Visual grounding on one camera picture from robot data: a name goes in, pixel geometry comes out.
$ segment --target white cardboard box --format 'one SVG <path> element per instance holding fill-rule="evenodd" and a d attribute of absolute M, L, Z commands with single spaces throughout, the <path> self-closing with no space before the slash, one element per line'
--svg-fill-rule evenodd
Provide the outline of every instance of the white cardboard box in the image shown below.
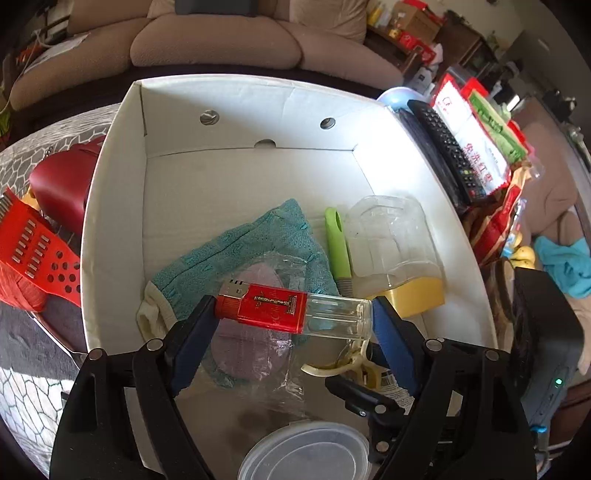
<path fill-rule="evenodd" d="M 203 125 L 200 116 L 209 109 L 219 121 Z M 326 118 L 335 119 L 333 128 L 320 127 Z M 273 140 L 276 148 L 255 148 L 261 140 Z M 82 310 L 89 349 L 114 354 L 141 347 L 135 314 L 146 282 L 225 230 L 293 197 L 326 247 L 325 208 L 345 212 L 372 194 L 410 195 L 425 211 L 443 266 L 446 304 L 423 314 L 420 329 L 429 337 L 495 347 L 484 284 L 462 226 L 422 153 L 384 105 L 263 77 L 135 82 L 103 145 L 86 210 Z M 306 381 L 310 411 L 363 429 L 321 380 Z M 216 464 L 217 444 L 209 439 L 204 445 L 196 420 L 199 411 L 215 410 L 219 399 L 200 401 L 200 407 L 191 399 L 177 404 L 214 473 L 231 478 L 235 466 L 226 468 L 224 455 Z M 139 434 L 133 393 L 128 402 L 142 457 L 157 468 Z M 231 428 L 238 410 L 226 408 L 220 423 L 208 428 Z"/>

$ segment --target red packaging box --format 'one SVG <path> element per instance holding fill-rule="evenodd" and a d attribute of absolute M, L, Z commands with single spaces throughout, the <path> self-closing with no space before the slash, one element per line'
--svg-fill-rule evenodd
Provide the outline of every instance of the red packaging box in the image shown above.
<path fill-rule="evenodd" d="M 403 31 L 402 35 L 400 35 L 400 38 L 398 39 L 398 42 L 409 50 L 413 50 L 416 46 L 421 47 L 423 51 L 422 59 L 425 65 L 429 65 L 435 59 L 435 52 L 417 37 L 411 35 L 408 32 Z"/>

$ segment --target yellow banana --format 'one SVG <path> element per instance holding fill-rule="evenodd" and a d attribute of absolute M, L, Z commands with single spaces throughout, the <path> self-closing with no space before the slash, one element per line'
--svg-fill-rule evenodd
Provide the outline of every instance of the yellow banana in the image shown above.
<path fill-rule="evenodd" d="M 535 264 L 534 249 L 531 247 L 519 247 L 517 250 L 515 250 L 513 255 L 511 255 L 511 260 L 525 260 Z"/>
<path fill-rule="evenodd" d="M 511 265 L 514 268 L 521 267 L 521 268 L 529 268 L 530 270 L 535 270 L 535 265 L 532 262 L 527 260 L 511 260 Z"/>

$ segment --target green spatula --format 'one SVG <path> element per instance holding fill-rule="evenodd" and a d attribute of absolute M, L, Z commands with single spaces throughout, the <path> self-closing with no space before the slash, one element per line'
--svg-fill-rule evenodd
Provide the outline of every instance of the green spatula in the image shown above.
<path fill-rule="evenodd" d="M 339 212 L 336 208 L 329 207 L 324 212 L 326 223 L 326 238 L 329 244 L 330 272 L 339 293 L 343 297 L 353 297 L 353 281 L 351 279 L 351 266 L 347 253 L 347 242 L 340 223 Z"/>

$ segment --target red plastic grater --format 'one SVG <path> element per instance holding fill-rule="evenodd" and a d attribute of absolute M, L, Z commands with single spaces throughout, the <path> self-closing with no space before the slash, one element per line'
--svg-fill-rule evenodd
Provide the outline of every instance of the red plastic grater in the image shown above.
<path fill-rule="evenodd" d="M 0 196 L 0 262 L 80 306 L 80 258 L 10 189 Z"/>

